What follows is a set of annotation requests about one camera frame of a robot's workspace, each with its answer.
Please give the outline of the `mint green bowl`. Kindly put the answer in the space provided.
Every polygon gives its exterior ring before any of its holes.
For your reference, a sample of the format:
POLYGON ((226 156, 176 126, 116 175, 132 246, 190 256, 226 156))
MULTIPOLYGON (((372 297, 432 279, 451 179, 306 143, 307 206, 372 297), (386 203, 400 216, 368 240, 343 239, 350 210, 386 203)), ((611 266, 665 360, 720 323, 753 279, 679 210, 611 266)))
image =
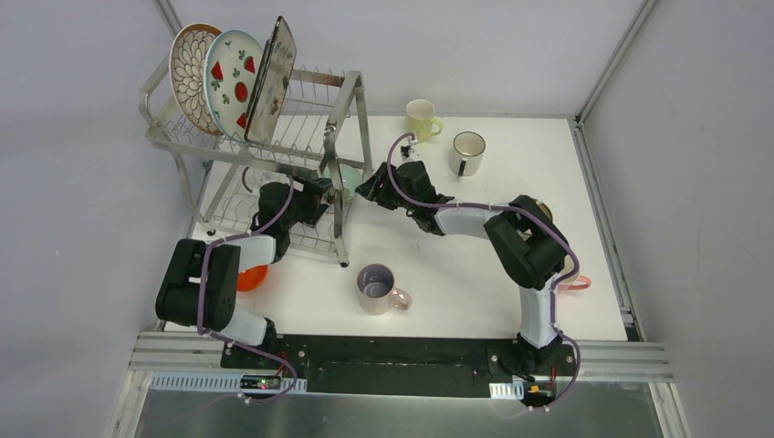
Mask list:
MULTIPOLYGON (((344 185, 345 202, 349 202, 354 197, 356 188, 362 183, 361 173, 358 169, 347 164, 340 164, 340 174, 344 185)), ((331 187, 326 192, 326 197, 327 199, 332 200, 334 197, 334 188, 332 186, 330 170, 326 169, 323 176, 324 178, 331 179, 331 187)))

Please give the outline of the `square flower pattern plate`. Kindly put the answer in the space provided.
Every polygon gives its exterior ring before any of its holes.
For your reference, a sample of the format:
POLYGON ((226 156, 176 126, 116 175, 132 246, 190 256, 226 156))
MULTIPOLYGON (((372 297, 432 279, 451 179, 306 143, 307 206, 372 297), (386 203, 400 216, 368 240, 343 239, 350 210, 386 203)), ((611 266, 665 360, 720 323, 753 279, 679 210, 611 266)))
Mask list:
POLYGON ((279 16, 267 41, 249 100, 245 140, 272 141, 297 57, 297 44, 285 17, 279 16))

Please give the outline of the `watermelon pattern round plate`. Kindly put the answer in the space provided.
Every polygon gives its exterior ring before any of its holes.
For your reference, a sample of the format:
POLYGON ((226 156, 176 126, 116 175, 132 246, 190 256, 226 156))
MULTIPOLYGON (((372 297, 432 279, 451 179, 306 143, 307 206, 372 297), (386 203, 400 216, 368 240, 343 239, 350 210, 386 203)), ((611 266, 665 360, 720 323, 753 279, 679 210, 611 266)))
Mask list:
POLYGON ((214 39, 204 62, 204 96, 217 129, 243 141, 247 107, 261 61, 261 46, 246 32, 226 31, 214 39))

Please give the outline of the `floral petal brown-rim plate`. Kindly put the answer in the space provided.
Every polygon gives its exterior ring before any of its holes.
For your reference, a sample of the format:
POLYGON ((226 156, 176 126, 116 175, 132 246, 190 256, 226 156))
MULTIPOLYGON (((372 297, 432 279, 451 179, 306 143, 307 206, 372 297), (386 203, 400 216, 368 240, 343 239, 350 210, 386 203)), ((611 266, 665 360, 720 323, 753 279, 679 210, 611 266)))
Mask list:
POLYGON ((186 119, 204 133, 217 135, 217 128, 204 95, 206 54, 221 30, 193 23, 176 35, 170 50, 169 74, 173 97, 186 119))

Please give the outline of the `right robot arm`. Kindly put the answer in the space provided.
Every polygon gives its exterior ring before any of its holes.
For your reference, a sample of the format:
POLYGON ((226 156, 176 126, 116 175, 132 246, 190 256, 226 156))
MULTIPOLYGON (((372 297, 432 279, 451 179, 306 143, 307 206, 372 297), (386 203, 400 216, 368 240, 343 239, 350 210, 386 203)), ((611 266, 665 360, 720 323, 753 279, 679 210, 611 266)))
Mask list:
POLYGON ((562 338, 555 329, 554 291, 570 249, 567 239, 527 195, 506 205, 460 203, 432 185, 424 163, 383 163, 356 189, 388 210, 403 208, 424 232, 483 238, 507 276, 518 285, 521 326, 512 347, 499 355, 511 374, 539 374, 550 367, 562 338))

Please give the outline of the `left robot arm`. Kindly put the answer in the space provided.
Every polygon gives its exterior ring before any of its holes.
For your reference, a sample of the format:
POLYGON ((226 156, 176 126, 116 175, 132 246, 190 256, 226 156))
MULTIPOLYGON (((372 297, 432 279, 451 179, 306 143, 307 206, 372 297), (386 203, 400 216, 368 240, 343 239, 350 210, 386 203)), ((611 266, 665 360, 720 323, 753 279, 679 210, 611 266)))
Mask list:
POLYGON ((268 338, 273 322, 236 306, 238 276, 282 259, 296 224, 315 225, 326 212, 324 195, 330 178, 267 182, 258 190, 257 212, 248 231, 215 240, 184 238, 177 242, 155 301, 165 322, 194 327, 245 344, 243 355, 257 369, 271 367, 278 344, 268 338))

